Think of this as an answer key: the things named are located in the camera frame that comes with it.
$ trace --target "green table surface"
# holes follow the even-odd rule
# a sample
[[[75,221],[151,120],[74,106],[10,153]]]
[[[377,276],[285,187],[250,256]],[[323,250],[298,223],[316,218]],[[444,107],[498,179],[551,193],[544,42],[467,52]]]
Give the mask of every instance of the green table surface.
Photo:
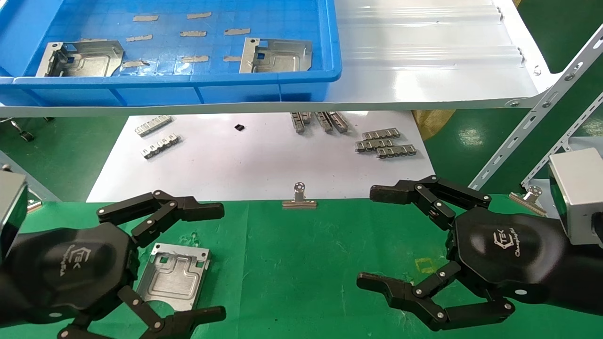
[[[48,203],[28,216],[23,231],[93,227],[101,206]],[[446,263],[446,232],[413,206],[364,199],[322,200],[314,211],[284,211],[280,201],[224,206],[223,219],[179,222],[157,240],[213,253],[198,307],[223,305],[227,318],[199,326],[193,338],[601,338],[603,333],[602,317],[518,302],[502,324],[432,332],[414,315],[388,308],[382,295],[360,290],[356,275],[362,271],[418,282]],[[490,209],[527,212],[503,195],[493,197]],[[139,276],[150,248],[140,251]],[[455,282],[435,301],[455,306],[483,299]],[[162,315],[172,312],[166,304],[151,305]],[[0,338],[55,338],[67,323],[13,326],[1,329]],[[121,305],[90,330],[137,338],[145,326]]]

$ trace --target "blue plastic bin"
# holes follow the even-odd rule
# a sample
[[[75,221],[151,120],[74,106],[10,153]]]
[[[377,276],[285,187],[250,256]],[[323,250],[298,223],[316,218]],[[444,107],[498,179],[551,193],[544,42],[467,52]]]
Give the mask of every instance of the blue plastic bin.
[[[209,17],[187,19],[191,13]],[[134,16],[159,15],[134,22]],[[225,30],[249,28],[245,35]],[[181,31],[207,31],[181,37]],[[126,42],[152,34],[151,40]],[[239,74],[246,37],[312,41],[306,72]],[[35,77],[49,42],[118,40],[124,61],[111,77]],[[7,106],[156,106],[322,101],[341,76],[334,0],[6,0],[0,8],[0,103]],[[183,64],[185,56],[209,61]]]

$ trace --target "robotic hand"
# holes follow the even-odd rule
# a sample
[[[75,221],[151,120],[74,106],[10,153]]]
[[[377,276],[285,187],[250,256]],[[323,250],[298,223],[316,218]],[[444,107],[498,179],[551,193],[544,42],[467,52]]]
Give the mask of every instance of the robotic hand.
[[[132,289],[138,248],[150,245],[178,220],[220,219],[220,203],[154,191],[97,211],[90,229],[52,229],[18,234],[27,212],[25,176],[0,171],[0,328],[75,318],[60,339],[106,338],[87,331],[124,302],[147,326],[141,338],[190,338],[204,323],[226,318],[223,306],[159,317]],[[118,225],[146,215],[128,235]]]
[[[389,307],[415,314],[433,331],[500,323],[514,311],[507,299],[545,303],[603,315],[603,249],[572,245],[560,220],[488,210],[490,196],[435,176],[373,186],[373,201],[415,204],[448,231],[448,264],[416,286],[392,277],[360,273],[358,287],[381,293]],[[456,217],[442,200],[467,212]],[[601,213],[593,214],[600,232]],[[442,308],[432,301],[458,279],[484,303]]]

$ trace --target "metal clip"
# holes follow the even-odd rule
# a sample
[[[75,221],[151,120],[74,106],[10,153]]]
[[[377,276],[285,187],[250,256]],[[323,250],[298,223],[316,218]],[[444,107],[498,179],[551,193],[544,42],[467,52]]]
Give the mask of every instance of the metal clip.
[[[377,140],[386,138],[399,138],[398,128],[388,128],[386,130],[370,131],[362,134],[364,140]]]
[[[329,114],[327,112],[316,112],[316,118],[325,132],[328,133],[333,130],[333,125],[331,124],[331,120],[329,119]]]
[[[153,118],[153,120],[151,121],[147,121],[144,124],[136,127],[134,129],[134,131],[139,135],[139,136],[145,136],[148,135],[160,128],[162,128],[163,126],[169,124],[170,122],[172,122],[172,117],[169,115],[160,115],[156,118]]]
[[[329,118],[339,133],[347,132],[348,125],[339,112],[329,112]]]
[[[531,210],[532,212],[538,214],[541,217],[546,216],[546,210],[541,208],[536,204],[536,200],[542,194],[542,189],[538,186],[530,186],[528,187],[528,192],[525,195],[519,195],[515,193],[509,194],[509,198],[512,201],[522,205],[523,207]]]
[[[385,159],[389,157],[405,157],[417,154],[413,145],[390,146],[377,148],[377,157]]]
[[[299,134],[302,134],[305,130],[302,114],[300,112],[291,113],[291,121],[293,122],[295,131]]]
[[[283,201],[283,209],[316,209],[316,201],[306,200],[303,195],[306,190],[303,182],[296,183],[293,189],[295,190],[295,200]]]
[[[370,152],[377,148],[392,146],[394,146],[394,141],[392,139],[356,141],[356,152]]]

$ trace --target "sheet metal part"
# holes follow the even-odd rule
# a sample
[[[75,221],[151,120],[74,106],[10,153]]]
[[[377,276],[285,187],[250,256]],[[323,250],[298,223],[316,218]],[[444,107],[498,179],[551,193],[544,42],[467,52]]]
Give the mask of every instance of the sheet metal part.
[[[413,145],[390,146],[377,148],[377,157],[386,159],[389,157],[405,157],[417,154],[417,150]]]
[[[132,21],[157,21],[159,19],[159,15],[137,15]]]
[[[356,141],[356,152],[371,152],[376,151],[377,148],[391,146],[394,146],[394,141],[392,139]]]
[[[167,150],[168,148],[174,146],[175,144],[177,144],[179,142],[180,142],[180,136],[177,136],[175,134],[170,134],[167,137],[161,139],[156,144],[150,145],[149,147],[140,151],[140,153],[142,154],[142,156],[145,159],[150,159],[150,158],[158,155],[159,153]]]
[[[388,128],[386,130],[370,131],[362,134],[362,138],[364,140],[389,139],[399,137],[400,131],[398,131],[398,128]]]
[[[303,123],[302,115],[300,112],[292,112],[291,113],[291,122],[293,122],[293,127],[295,131],[299,134],[302,134],[305,130],[305,126]]]
[[[153,118],[151,121],[147,121],[144,124],[136,127],[134,131],[136,132],[136,134],[142,137],[162,128],[170,122],[172,122],[171,116],[160,115],[156,118]]]
[[[191,20],[191,19],[201,19],[202,17],[208,17],[211,16],[212,12],[207,12],[207,13],[192,13],[192,14],[187,14],[186,18]]]
[[[209,249],[157,242],[137,292],[146,302],[158,300],[177,312],[190,311],[197,303],[210,259]]]
[[[331,124],[331,120],[329,119],[329,114],[327,112],[316,112],[316,118],[318,119],[320,127],[322,127],[325,132],[328,133],[333,130],[333,125]]]
[[[538,197],[541,195],[542,195],[542,189],[540,189],[540,187],[538,187],[538,186],[532,185],[528,188],[528,192],[525,195],[519,195],[519,194],[512,192],[511,194],[509,194],[509,198],[512,201],[515,201],[516,203],[522,205],[523,207],[538,214],[539,216],[545,217],[546,210],[544,210],[543,208],[541,208],[540,206],[538,206],[536,204],[536,200],[538,200]]]
[[[316,209],[316,201],[306,200],[304,196],[306,185],[303,182],[295,183],[293,190],[295,191],[294,199],[283,201],[283,209]]]
[[[131,36],[125,38],[126,42],[134,42],[134,41],[143,41],[143,40],[151,40],[153,38],[152,34],[147,34],[144,36]]]
[[[182,37],[203,37],[207,35],[207,31],[182,31],[180,36]]]
[[[110,77],[121,65],[124,49],[117,40],[49,42],[37,77]]]
[[[225,36],[238,36],[238,35],[242,35],[242,34],[249,34],[250,32],[251,32],[251,29],[249,29],[249,28],[234,28],[234,29],[230,29],[230,30],[225,30],[224,35]]]
[[[266,47],[260,46],[266,41]],[[312,42],[309,40],[245,39],[239,73],[298,72],[312,67]]]
[[[345,119],[343,118],[343,116],[341,115],[341,113],[339,113],[339,112],[328,112],[328,113],[329,113],[329,118],[331,120],[331,123],[333,124],[335,129],[339,133],[347,132],[348,125],[347,125],[347,122],[345,121]]]

